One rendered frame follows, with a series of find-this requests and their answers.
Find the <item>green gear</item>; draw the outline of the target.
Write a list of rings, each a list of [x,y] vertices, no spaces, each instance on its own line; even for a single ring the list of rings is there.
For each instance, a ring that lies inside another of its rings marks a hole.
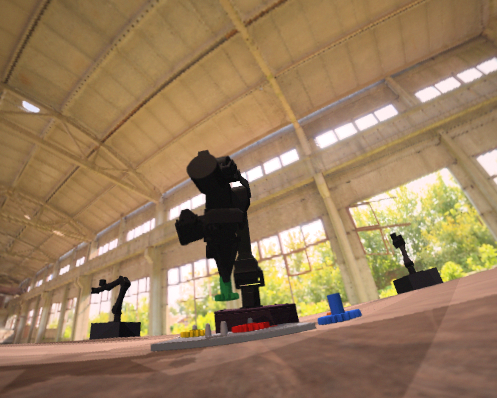
[[[215,295],[215,301],[233,301],[239,299],[238,293],[233,292],[232,288],[232,278],[230,282],[224,283],[222,277],[219,277],[220,280],[220,294]]]

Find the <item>blue gear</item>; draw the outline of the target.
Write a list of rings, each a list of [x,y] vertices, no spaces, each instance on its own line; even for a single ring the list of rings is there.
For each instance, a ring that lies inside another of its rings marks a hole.
[[[355,309],[352,311],[346,311],[344,310],[344,306],[341,302],[341,297],[339,292],[332,294],[332,295],[327,295],[328,298],[328,303],[330,306],[330,311],[332,315],[329,316],[324,316],[324,317],[319,317],[317,322],[318,325],[322,324],[332,324],[335,322],[341,322],[341,321],[347,321],[351,320],[353,318],[362,316],[360,309]]]

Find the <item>yellow gear with black stripe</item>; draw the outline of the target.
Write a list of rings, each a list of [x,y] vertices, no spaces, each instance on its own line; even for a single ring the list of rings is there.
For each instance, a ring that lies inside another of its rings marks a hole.
[[[205,336],[205,330],[194,330],[191,329],[189,332],[184,331],[180,333],[181,337],[188,338],[188,337],[198,337],[198,336]]]

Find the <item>red gear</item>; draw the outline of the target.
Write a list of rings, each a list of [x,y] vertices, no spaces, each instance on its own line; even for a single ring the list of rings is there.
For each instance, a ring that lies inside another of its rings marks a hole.
[[[270,328],[268,322],[262,322],[262,323],[249,323],[249,324],[244,324],[240,326],[234,326],[231,328],[232,332],[237,332],[237,333],[242,333],[242,332],[248,332],[248,331],[254,331],[254,330],[259,330],[263,328]]]

